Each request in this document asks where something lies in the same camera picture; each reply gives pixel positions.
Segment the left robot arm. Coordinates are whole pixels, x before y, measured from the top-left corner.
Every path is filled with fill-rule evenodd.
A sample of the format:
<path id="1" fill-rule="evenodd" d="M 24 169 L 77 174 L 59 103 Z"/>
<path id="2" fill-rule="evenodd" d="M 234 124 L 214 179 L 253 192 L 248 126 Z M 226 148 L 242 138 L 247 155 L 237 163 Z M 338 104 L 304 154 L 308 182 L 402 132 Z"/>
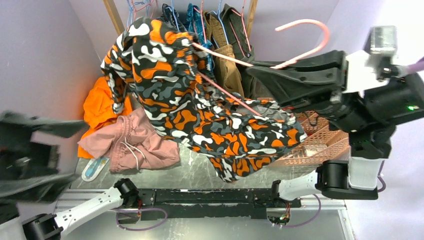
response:
<path id="1" fill-rule="evenodd" d="M 20 222 L 18 203 L 53 203 L 77 179 L 58 168 L 59 146 L 32 141 L 35 132 L 68 139 L 86 127 L 83 120 L 55 120 L 13 111 L 0 114 L 0 235 L 17 240 L 59 240 L 93 218 L 132 208 L 139 192 L 128 178 L 65 211 L 42 213 Z"/>

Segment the orange camouflage shorts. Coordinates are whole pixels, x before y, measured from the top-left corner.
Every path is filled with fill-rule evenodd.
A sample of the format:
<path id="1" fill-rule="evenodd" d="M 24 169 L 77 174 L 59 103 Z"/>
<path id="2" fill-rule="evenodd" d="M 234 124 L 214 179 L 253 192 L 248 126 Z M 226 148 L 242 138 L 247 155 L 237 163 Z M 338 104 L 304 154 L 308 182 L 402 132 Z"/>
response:
<path id="1" fill-rule="evenodd" d="M 234 182 L 288 154 L 306 138 L 293 113 L 275 101 L 226 95 L 203 78 L 207 53 L 192 32 L 140 17 L 116 39 L 101 63 L 112 110 L 138 95 L 156 133 L 209 158 L 216 175 Z"/>

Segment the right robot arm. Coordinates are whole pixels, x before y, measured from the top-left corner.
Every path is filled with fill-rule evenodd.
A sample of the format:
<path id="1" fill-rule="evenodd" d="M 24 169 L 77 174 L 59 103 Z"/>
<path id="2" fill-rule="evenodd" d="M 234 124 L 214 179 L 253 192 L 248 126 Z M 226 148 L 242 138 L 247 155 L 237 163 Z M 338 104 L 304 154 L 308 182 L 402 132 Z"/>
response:
<path id="1" fill-rule="evenodd" d="M 295 113 L 314 111 L 332 131 L 348 134 L 347 161 L 326 160 L 313 172 L 272 184 L 270 202 L 312 194 L 338 200 L 376 200 L 378 175 L 398 125 L 423 118 L 424 82 L 391 56 L 333 50 L 282 69 L 258 61 L 246 69 L 277 103 Z"/>

